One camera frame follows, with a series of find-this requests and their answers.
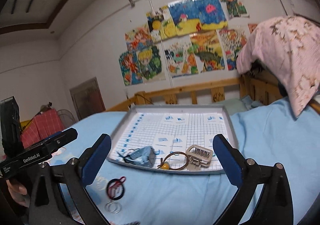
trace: tray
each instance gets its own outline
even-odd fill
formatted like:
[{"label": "tray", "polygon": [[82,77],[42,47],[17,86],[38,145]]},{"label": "tray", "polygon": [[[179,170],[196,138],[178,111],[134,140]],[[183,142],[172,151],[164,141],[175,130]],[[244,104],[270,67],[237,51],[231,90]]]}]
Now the tray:
[{"label": "tray", "polygon": [[[157,169],[160,158],[171,151],[185,152],[196,144],[212,149],[212,139],[217,134],[238,148],[236,135],[225,107],[222,105],[138,105],[132,107],[111,134],[112,148],[107,160],[113,163],[155,172],[178,174],[224,173],[218,158],[213,154],[209,167],[200,170]],[[128,149],[152,145],[156,151],[156,163],[152,168],[128,164],[118,155]],[[183,166],[184,156],[172,156],[173,168]]]}]

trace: blue gripper pad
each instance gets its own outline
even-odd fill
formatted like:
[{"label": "blue gripper pad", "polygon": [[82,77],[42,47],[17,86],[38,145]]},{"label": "blue gripper pad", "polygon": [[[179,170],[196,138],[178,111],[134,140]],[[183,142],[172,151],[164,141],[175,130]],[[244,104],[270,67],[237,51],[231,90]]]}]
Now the blue gripper pad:
[{"label": "blue gripper pad", "polygon": [[242,168],[237,163],[235,156],[241,156],[237,149],[234,149],[222,134],[218,134],[213,138],[212,147],[214,153],[218,157],[230,183],[238,188],[242,185]]},{"label": "blue gripper pad", "polygon": [[79,158],[78,174],[84,187],[93,183],[110,149],[110,136],[102,134],[92,147],[82,153]]}]

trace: yellow bead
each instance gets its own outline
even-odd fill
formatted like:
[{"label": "yellow bead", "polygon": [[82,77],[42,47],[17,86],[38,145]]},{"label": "yellow bead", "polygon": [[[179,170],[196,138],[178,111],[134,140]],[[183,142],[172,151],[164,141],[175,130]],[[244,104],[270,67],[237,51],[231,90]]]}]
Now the yellow bead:
[{"label": "yellow bead", "polygon": [[161,169],[169,170],[170,165],[168,162],[164,162],[163,165],[160,167]]}]

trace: red plaid cloth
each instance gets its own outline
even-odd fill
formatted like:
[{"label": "red plaid cloth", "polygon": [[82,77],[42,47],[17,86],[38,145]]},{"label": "red plaid cloth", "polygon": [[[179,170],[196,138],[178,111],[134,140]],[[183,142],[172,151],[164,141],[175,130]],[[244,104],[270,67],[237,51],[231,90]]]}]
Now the red plaid cloth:
[{"label": "red plaid cloth", "polygon": [[27,148],[48,136],[64,130],[64,126],[55,109],[50,109],[33,118],[30,125],[22,132],[21,141]]}]

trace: human hand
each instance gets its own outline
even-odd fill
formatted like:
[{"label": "human hand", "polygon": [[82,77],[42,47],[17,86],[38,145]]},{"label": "human hand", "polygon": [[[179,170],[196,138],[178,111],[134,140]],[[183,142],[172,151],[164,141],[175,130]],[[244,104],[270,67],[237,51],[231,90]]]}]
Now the human hand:
[{"label": "human hand", "polygon": [[12,199],[16,203],[29,208],[30,197],[25,186],[19,183],[16,179],[6,180],[6,182]]}]

